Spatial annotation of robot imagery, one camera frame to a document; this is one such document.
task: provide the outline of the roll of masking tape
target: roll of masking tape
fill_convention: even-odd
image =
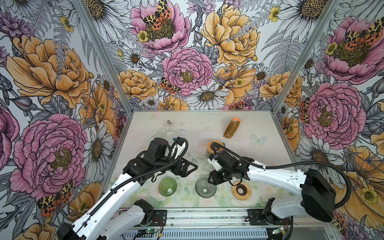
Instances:
[[[238,200],[247,200],[251,196],[251,188],[245,182],[238,184],[240,181],[234,183],[235,186],[232,187],[233,195]]]
[[[208,152],[209,152],[210,154],[215,153],[215,152],[212,150],[212,148],[211,148],[211,144],[212,144],[213,142],[217,142],[218,144],[224,146],[224,144],[223,144],[222,142],[220,142],[219,140],[212,140],[212,141],[210,141],[210,142],[207,144],[207,150],[208,150]],[[215,146],[215,150],[216,150],[216,152],[220,152],[220,151],[223,150],[223,149],[222,149],[222,148],[218,149],[218,147]]]

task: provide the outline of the brown object with orange top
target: brown object with orange top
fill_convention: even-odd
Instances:
[[[240,119],[233,117],[233,119],[231,119],[231,121],[228,123],[227,129],[224,132],[224,137],[231,138],[235,134],[239,125]]]

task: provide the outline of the floral wall panel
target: floral wall panel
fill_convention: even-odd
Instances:
[[[344,239],[383,239],[384,5],[347,1],[335,14],[300,74],[299,103],[289,98],[277,117],[297,161],[318,161],[342,169],[352,182],[350,200],[335,210]],[[317,165],[335,188],[345,181]]]
[[[0,231],[56,238],[97,201],[127,119],[68,1],[0,1]]]
[[[71,1],[65,16],[81,30]],[[86,1],[134,109],[271,108],[326,3]]]

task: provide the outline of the orange peony flower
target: orange peony flower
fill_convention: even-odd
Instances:
[[[188,104],[180,98],[168,96],[164,98],[164,102],[159,102],[157,109],[172,109],[172,110],[189,110]]]
[[[365,225],[383,230],[384,222],[384,162],[366,147],[349,146],[345,154],[349,171],[344,173],[352,182],[352,194],[348,202],[339,208],[344,214],[354,219],[367,215]],[[345,196],[346,186],[336,191],[335,202],[340,202]]]
[[[295,151],[300,141],[300,128],[299,128],[299,119],[291,117],[283,119],[281,127],[284,130],[285,136],[288,139],[289,145],[292,150]]]
[[[226,105],[238,102],[240,98],[246,95],[245,92],[249,93],[252,90],[252,81],[255,77],[255,72],[255,68],[248,70],[247,68],[240,68],[238,70],[237,66],[232,64],[217,70],[214,75],[219,79],[226,80],[222,89],[229,89],[229,95],[225,96],[227,98],[225,100]]]
[[[96,124],[97,127],[103,122],[107,125],[107,130],[114,136],[115,115],[112,110],[112,101],[107,97],[107,90],[101,84],[92,92],[92,97],[87,96],[79,109],[80,122],[88,127]]]
[[[67,216],[67,219],[71,222],[79,219],[84,213],[88,212],[89,209],[97,202],[97,197],[101,191],[100,182],[91,182],[85,185],[80,191],[77,198],[75,198],[71,204],[70,209],[73,211]]]
[[[268,84],[264,84],[260,87],[260,97],[271,99],[274,96],[278,96],[283,89],[285,82],[288,80],[290,73],[290,71],[285,72],[284,74],[278,73],[276,75],[272,75],[270,78],[267,78]],[[285,102],[291,108],[298,104],[298,101],[301,98],[302,83],[303,79],[299,76],[289,91],[288,96],[285,98]]]
[[[219,63],[242,66],[248,61],[247,58],[253,58],[255,55],[260,37],[256,26],[241,36],[233,36],[241,31],[242,27],[250,25],[249,17],[240,14],[238,8],[225,4],[221,16],[213,11],[205,20],[201,34],[209,41],[205,45],[217,46]]]
[[[34,36],[23,35],[13,38],[13,44],[20,50],[24,58],[7,57],[7,70],[14,78],[22,96],[44,96],[41,104],[48,103],[55,94],[69,102],[75,108],[81,99],[90,92],[89,73],[74,49],[66,46],[66,57],[62,69],[61,80],[57,79],[57,48],[52,39],[44,43]]]
[[[128,99],[133,96],[143,100],[157,94],[156,82],[145,73],[128,70],[121,72],[118,77]]]
[[[44,227],[39,223],[35,223],[13,240],[55,240],[55,232],[56,227],[50,226],[48,223]]]

